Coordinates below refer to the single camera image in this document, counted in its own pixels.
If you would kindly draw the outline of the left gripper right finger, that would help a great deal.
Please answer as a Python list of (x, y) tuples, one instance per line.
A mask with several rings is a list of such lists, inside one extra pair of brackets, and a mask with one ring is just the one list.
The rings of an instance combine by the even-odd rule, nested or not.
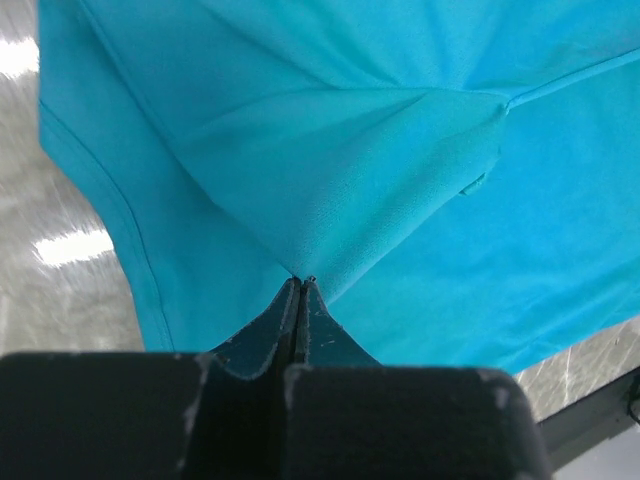
[(286, 479), (549, 479), (528, 400), (490, 368), (384, 366), (301, 289), (284, 374)]

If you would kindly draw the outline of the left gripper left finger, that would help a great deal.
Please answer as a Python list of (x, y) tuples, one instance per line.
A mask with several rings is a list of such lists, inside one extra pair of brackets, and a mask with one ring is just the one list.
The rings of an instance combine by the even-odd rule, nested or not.
[(5, 479), (274, 479), (300, 282), (202, 353), (1, 360)]

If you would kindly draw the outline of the teal t shirt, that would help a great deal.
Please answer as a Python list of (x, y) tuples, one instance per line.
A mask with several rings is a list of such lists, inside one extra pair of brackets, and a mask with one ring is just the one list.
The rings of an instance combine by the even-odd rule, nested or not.
[(40, 138), (145, 346), (289, 276), (391, 364), (516, 373), (639, 312), (635, 1), (42, 1)]

